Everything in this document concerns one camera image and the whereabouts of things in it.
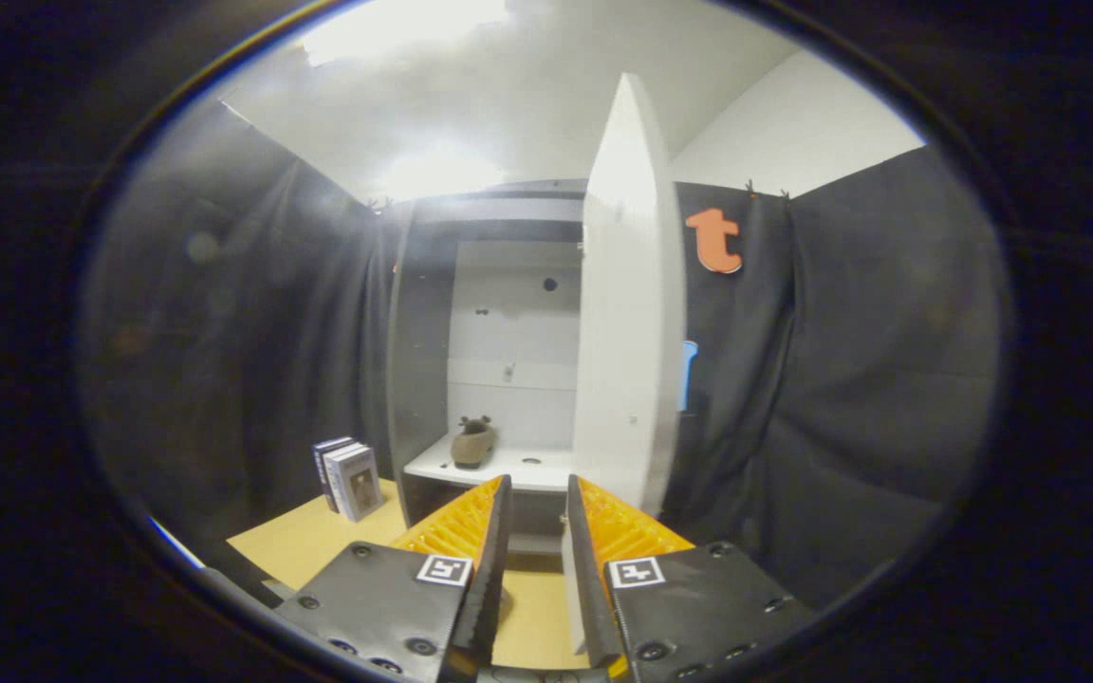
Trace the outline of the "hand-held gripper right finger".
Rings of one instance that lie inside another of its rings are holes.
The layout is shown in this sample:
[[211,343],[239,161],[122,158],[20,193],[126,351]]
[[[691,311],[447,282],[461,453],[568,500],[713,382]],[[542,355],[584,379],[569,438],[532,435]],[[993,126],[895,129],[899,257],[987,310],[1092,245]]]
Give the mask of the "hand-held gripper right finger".
[[689,542],[584,476],[565,549],[584,647],[612,682],[747,682],[815,619],[732,542]]

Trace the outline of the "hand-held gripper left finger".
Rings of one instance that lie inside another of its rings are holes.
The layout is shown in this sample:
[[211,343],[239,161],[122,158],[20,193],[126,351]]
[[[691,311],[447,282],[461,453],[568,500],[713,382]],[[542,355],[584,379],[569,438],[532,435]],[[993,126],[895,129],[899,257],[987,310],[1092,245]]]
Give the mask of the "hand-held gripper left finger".
[[510,525],[512,479],[494,476],[389,545],[352,542],[278,617],[395,682],[473,682],[491,664]]

